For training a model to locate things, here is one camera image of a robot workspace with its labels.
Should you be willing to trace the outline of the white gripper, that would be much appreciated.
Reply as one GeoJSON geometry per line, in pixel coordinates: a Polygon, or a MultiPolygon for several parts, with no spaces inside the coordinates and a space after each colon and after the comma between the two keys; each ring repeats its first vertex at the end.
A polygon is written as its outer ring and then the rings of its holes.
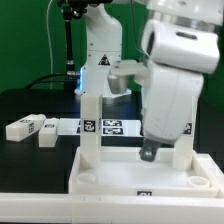
{"type": "Polygon", "coordinates": [[[200,96],[203,75],[217,67],[217,42],[214,33],[156,20],[146,23],[142,50],[149,69],[143,115],[147,139],[173,144],[183,133],[200,96]]]}

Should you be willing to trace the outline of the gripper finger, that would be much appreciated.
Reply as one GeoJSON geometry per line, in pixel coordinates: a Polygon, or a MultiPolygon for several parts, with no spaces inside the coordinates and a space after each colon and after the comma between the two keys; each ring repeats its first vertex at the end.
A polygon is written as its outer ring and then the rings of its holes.
{"type": "Polygon", "coordinates": [[[160,146],[159,142],[145,138],[139,151],[140,158],[143,161],[153,162],[160,146]]]}

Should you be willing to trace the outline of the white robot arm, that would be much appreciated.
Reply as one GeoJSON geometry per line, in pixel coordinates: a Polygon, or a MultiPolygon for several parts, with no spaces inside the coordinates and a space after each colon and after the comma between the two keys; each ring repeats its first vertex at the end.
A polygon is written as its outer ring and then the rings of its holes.
{"type": "Polygon", "coordinates": [[[57,4],[66,22],[86,20],[82,92],[120,96],[130,77],[141,86],[140,157],[153,161],[162,144],[173,145],[180,138],[201,94],[203,75],[217,68],[215,28],[223,23],[224,0],[57,0],[57,4]],[[139,44],[140,62],[121,58],[122,27],[104,8],[131,1],[149,12],[139,44]]]}

